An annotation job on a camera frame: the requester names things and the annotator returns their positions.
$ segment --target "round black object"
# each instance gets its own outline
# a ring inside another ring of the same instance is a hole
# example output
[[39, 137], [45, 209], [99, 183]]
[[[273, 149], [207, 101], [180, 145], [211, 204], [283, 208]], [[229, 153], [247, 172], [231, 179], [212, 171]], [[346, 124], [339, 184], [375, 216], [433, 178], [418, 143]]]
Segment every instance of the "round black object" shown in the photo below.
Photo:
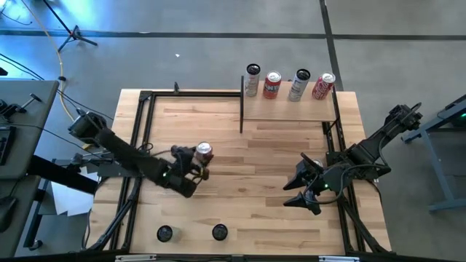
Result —
[[250, 64], [246, 68], [246, 71], [248, 72], [248, 74], [255, 76], [256, 74], [259, 74], [261, 72], [261, 67], [258, 64]]
[[296, 72], [296, 76], [297, 76], [300, 80], [306, 81], [306, 80], [308, 80], [309, 78], [311, 78], [311, 73], [308, 72], [308, 70], [306, 70], [306, 69], [299, 69], [299, 70]]
[[159, 230], [157, 230], [157, 239], [160, 242], [167, 242], [168, 240], [172, 239], [173, 237], [173, 230], [170, 226], [160, 226]]
[[222, 241], [228, 236], [228, 228], [224, 224], [217, 224], [212, 229], [212, 236], [214, 239]]

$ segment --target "red soda can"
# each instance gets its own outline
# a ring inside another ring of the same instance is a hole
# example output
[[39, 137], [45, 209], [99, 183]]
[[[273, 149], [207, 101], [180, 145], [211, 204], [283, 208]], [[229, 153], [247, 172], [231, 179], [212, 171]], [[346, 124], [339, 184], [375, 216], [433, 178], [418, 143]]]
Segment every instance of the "red soda can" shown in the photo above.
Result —
[[264, 83], [264, 97], [275, 99], [278, 95], [280, 84], [282, 83], [282, 76], [276, 71], [270, 71], [265, 77]]
[[324, 73], [319, 76], [319, 79], [315, 82], [314, 89], [312, 89], [312, 97], [315, 99], [324, 99], [328, 91], [335, 85], [335, 75], [332, 73]]

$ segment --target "tripod stand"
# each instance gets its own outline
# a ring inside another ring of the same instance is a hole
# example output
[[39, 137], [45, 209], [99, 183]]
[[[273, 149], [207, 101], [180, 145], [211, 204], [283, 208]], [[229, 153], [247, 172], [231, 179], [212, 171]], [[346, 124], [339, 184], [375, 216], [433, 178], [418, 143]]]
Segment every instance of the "tripod stand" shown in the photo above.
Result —
[[95, 45], [97, 46], [97, 43], [94, 42], [94, 41], [90, 41], [89, 39], [86, 39], [84, 37], [82, 37], [81, 35], [81, 31], [79, 30], [79, 27], [77, 25], [74, 26], [74, 29], [73, 31], [70, 31], [70, 29], [65, 25], [65, 23], [60, 19], [60, 17], [57, 15], [57, 13], [53, 10], [53, 8], [49, 5], [49, 3], [47, 3], [47, 0], [42, 0], [45, 5], [47, 5], [47, 7], [50, 9], [50, 11], [52, 11], [52, 14], [58, 19], [58, 21], [60, 22], [60, 24], [68, 31], [69, 35], [68, 37], [66, 38], [66, 40], [63, 42], [63, 44], [61, 44], [60, 48], [58, 48], [58, 52], [60, 52], [67, 43], [70, 42], [70, 39], [73, 39], [72, 41], [74, 40], [81, 40], [81, 41], [85, 41], [86, 43], [89, 43], [89, 44], [92, 44], [92, 45]]

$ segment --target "gray desk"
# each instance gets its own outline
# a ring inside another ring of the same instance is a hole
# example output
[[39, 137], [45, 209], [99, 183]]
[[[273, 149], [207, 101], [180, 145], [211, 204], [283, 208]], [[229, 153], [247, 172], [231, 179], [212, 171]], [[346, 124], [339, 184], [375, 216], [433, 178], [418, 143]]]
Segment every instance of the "gray desk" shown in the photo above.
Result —
[[[42, 103], [32, 102], [26, 108], [27, 113], [15, 114], [11, 120], [18, 124], [44, 127], [57, 88], [57, 81], [0, 81], [0, 99], [8, 104], [21, 105], [30, 98], [30, 93], [37, 95]], [[8, 195], [16, 180], [25, 174], [41, 133], [40, 129], [34, 127], [17, 127], [10, 155], [6, 164], [0, 167], [0, 197]], [[9, 228], [0, 233], [0, 258], [15, 255], [40, 179], [39, 176], [27, 176], [18, 183], [13, 194], [18, 199], [14, 218]]]
[[[42, 100], [41, 103], [32, 102], [26, 107], [25, 114], [15, 114], [10, 119], [15, 124], [44, 127], [58, 85], [57, 81], [0, 81], [0, 99], [7, 104], [22, 105], [31, 98], [29, 94], [37, 95]], [[25, 174], [42, 134], [42, 131], [35, 127], [16, 128], [16, 139], [13, 142], [7, 163], [0, 166], [0, 179], [16, 179]]]

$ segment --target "white paper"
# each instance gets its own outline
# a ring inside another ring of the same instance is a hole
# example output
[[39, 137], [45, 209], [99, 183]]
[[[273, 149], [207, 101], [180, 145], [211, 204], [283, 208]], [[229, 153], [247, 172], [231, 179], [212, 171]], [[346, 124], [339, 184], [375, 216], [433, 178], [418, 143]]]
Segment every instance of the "white paper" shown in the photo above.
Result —
[[[97, 173], [87, 174], [86, 167], [81, 167], [81, 172], [79, 174], [94, 181], [98, 180]], [[63, 214], [64, 212], [68, 212], [68, 216], [87, 213], [94, 202], [94, 196], [92, 194], [84, 193], [60, 185], [59, 183], [52, 182], [52, 190], [57, 215]]]

